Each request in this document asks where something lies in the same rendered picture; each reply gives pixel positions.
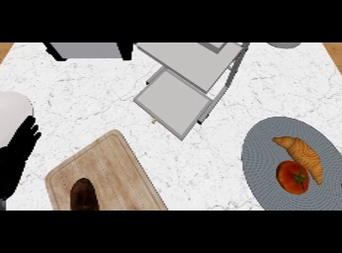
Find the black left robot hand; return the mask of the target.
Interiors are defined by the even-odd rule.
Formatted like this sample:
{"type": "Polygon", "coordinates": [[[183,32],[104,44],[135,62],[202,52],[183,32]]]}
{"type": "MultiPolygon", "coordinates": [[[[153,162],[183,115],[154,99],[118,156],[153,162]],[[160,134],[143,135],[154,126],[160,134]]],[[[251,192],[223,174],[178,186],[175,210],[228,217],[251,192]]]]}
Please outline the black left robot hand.
{"type": "Polygon", "coordinates": [[[8,200],[16,193],[41,136],[36,118],[27,116],[8,145],[0,148],[0,200],[8,200]]]}

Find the red tomato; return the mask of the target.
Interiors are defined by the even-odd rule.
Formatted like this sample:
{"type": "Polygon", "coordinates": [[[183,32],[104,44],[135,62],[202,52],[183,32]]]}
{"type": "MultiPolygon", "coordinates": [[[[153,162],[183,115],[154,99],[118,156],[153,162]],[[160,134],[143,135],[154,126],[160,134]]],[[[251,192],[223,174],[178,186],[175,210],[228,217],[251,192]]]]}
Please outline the red tomato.
{"type": "Polygon", "coordinates": [[[288,160],[280,164],[277,168],[277,180],[291,194],[302,195],[308,191],[308,172],[295,161],[288,160]]]}

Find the grey oval placemat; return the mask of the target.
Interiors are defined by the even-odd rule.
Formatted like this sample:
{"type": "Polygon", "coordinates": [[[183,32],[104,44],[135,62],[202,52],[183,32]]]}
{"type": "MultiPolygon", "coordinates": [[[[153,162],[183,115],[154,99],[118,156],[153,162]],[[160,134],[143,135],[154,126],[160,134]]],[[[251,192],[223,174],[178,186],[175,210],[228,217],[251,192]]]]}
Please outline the grey oval placemat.
{"type": "Polygon", "coordinates": [[[257,200],[267,211],[342,211],[342,155],[323,133],[305,122],[271,117],[249,130],[242,152],[243,170],[257,200]],[[289,193],[277,180],[279,165],[291,160],[274,143],[282,136],[299,137],[316,150],[323,165],[323,184],[310,180],[302,195],[289,193]]]}

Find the grey tiered shelf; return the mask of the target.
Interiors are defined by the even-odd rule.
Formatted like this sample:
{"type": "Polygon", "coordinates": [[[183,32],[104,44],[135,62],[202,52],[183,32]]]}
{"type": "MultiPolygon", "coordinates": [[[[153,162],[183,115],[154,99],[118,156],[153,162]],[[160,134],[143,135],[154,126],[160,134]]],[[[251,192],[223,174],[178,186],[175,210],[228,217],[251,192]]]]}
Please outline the grey tiered shelf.
{"type": "Polygon", "coordinates": [[[180,140],[202,124],[230,86],[249,49],[236,42],[140,42],[162,65],[134,101],[180,140]]]}

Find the golden croissant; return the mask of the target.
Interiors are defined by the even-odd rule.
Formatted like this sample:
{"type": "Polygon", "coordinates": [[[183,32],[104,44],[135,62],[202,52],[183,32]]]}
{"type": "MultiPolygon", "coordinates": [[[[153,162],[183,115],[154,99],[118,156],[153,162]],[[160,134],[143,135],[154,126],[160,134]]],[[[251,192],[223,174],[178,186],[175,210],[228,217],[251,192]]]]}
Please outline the golden croissant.
{"type": "Polygon", "coordinates": [[[274,143],[285,148],[293,161],[311,173],[311,177],[319,185],[323,184],[323,165],[322,158],[310,146],[299,138],[292,136],[279,136],[274,138],[274,143]]]}

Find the white rounded object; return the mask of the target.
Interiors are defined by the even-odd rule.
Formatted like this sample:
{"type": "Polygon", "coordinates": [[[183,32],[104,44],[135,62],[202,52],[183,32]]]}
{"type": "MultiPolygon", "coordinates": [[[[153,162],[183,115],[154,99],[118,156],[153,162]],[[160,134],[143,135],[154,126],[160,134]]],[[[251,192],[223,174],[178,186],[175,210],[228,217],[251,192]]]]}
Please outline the white rounded object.
{"type": "Polygon", "coordinates": [[[0,148],[8,145],[21,123],[33,114],[29,97],[17,92],[0,92],[0,148]]]}

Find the dark brown oval food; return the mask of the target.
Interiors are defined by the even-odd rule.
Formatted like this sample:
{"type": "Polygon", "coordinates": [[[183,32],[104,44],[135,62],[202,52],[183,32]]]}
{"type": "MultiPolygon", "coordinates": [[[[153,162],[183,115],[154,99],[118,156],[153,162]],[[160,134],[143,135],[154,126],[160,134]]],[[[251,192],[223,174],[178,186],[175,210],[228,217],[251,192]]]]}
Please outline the dark brown oval food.
{"type": "Polygon", "coordinates": [[[70,209],[73,211],[98,211],[100,204],[91,181],[81,178],[70,190],[70,209]]]}

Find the wooden cutting board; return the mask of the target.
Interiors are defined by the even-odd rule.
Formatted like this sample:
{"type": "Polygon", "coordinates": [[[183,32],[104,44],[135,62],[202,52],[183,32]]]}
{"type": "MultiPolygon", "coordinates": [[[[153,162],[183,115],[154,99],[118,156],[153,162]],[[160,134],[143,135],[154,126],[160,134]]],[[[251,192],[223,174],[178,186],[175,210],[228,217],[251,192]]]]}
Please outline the wooden cutting board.
{"type": "Polygon", "coordinates": [[[168,208],[118,129],[110,130],[48,174],[48,193],[58,211],[70,209],[70,191],[81,178],[92,183],[103,211],[168,208]]]}

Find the grey appliance with black legs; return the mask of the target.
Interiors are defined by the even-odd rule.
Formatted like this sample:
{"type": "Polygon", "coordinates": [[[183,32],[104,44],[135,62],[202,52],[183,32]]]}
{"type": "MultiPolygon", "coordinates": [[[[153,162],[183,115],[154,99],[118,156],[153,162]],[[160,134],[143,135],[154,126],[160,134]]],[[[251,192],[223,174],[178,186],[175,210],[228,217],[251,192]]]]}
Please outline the grey appliance with black legs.
{"type": "Polygon", "coordinates": [[[132,59],[132,42],[47,42],[47,52],[57,61],[75,58],[132,59]]]}

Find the grey round object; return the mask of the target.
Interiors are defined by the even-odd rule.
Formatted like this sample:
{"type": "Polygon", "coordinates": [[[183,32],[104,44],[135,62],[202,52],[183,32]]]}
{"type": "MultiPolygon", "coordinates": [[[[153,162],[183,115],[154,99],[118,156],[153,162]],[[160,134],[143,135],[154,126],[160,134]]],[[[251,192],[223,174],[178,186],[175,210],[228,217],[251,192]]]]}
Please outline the grey round object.
{"type": "Polygon", "coordinates": [[[276,48],[291,49],[301,45],[301,42],[268,42],[268,44],[276,48]]]}

